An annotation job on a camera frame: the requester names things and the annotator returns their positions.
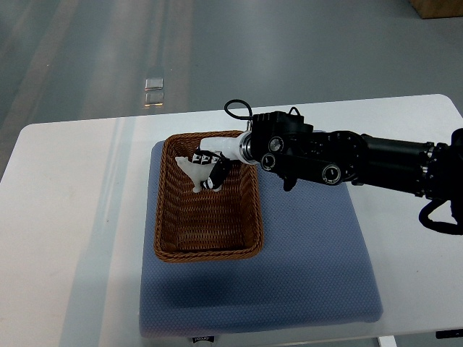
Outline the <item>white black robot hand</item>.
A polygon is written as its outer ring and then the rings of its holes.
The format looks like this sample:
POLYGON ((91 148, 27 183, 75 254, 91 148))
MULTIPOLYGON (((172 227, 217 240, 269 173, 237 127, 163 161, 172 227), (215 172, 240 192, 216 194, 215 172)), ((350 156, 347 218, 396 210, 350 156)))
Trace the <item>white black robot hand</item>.
POLYGON ((206 137, 193 155, 193 163, 212 165, 209 175, 200 179, 200 188, 217 191, 227 178, 232 164, 241 162, 253 164, 252 158, 246 153, 247 141, 251 132, 246 131, 237 137, 206 137))

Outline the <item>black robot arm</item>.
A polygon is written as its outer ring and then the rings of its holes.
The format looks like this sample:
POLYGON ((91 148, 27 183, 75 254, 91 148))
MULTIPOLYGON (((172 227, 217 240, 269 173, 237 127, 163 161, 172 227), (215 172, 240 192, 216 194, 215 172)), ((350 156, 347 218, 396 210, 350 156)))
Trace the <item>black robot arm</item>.
POLYGON ((462 235, 462 130, 450 144, 408 142, 351 131, 315 132, 295 107, 289 112, 249 113, 250 131, 239 152, 278 175, 284 191, 297 180, 353 185, 426 197, 421 224, 441 234, 462 235))

